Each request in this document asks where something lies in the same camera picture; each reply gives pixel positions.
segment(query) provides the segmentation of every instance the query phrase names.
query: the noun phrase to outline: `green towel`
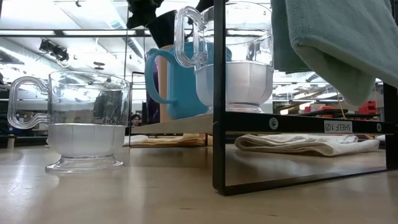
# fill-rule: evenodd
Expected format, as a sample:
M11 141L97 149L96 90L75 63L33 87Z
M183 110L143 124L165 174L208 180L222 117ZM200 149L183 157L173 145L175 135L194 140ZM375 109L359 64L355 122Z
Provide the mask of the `green towel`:
M310 72L290 45L285 0L272 0L272 35L274 36L274 69L280 72Z
M375 78L398 86L398 27L389 0L272 1L286 5L296 54L348 103L366 101Z

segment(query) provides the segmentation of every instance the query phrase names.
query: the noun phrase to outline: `cup handle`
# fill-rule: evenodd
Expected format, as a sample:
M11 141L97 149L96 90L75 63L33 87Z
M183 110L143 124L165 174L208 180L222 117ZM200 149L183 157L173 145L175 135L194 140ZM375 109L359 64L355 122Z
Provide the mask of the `cup handle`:
M150 49L149 57L145 63L145 86L150 97L157 103L170 104L176 102L176 99L167 100L161 97L156 90L154 81L155 59L157 56L166 58L171 64L175 63L174 56L166 50Z
M185 54L185 30L184 18L188 17L193 21L193 57L188 58ZM199 32L206 29L206 23L203 20L200 12L194 7L187 6L177 13L174 21L174 54L177 62L185 67L192 68L195 65L205 63L207 54L200 51L200 38Z
M46 84L34 77L20 77L17 78L11 84L10 95L8 101L8 111L7 111L7 120L11 126L19 129L29 129L33 128L39 123L48 123L50 121L48 114L35 114L35 116L28 122L20 122L16 117L17 112L17 97L18 97L18 89L24 83L35 83L42 92L48 92L48 88Z

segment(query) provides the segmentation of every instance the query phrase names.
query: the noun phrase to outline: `wooden table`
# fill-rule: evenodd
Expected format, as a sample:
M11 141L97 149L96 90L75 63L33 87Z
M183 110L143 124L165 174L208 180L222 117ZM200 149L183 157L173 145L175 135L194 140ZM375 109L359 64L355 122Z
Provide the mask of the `wooden table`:
M335 159L227 153L227 181L378 166L384 152ZM0 223L398 223L398 172L223 197L211 148L121 149L121 169L47 174L49 148L0 150Z

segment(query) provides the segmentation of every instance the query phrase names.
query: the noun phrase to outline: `glass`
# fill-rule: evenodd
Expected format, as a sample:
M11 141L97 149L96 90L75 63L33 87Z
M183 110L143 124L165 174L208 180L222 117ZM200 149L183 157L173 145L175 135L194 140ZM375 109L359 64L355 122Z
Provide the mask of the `glass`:
M229 2L226 8L226 111L262 113L260 105L272 94L271 11L250 2ZM195 67L197 94L213 111L214 8L201 14L181 9L175 21L175 56L180 65ZM194 55L184 54L184 20L193 26Z
M35 83L48 95L48 113L20 122L16 118L17 91L25 83ZM20 77L11 85L7 120L19 129L49 125L48 144L62 156L46 170L83 172L117 167L122 162L113 154L124 143L129 88L121 78L91 72L54 72L48 83Z

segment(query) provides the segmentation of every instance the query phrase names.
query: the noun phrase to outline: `white cloth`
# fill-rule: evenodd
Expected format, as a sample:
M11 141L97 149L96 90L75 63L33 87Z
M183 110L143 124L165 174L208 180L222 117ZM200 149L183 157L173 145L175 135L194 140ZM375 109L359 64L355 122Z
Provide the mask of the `white cloth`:
M383 134L382 136L376 137L376 139L379 140L379 141L386 141L386 135Z
M129 136L125 136L123 146L128 146L129 141L131 141L130 142L131 144L137 144L137 143L142 143L148 139L149 139L148 136L142 134L131 136L131 138Z
M308 134L245 135L237 138L235 146L243 151L340 156L375 151L378 140L358 142L356 136L327 136Z

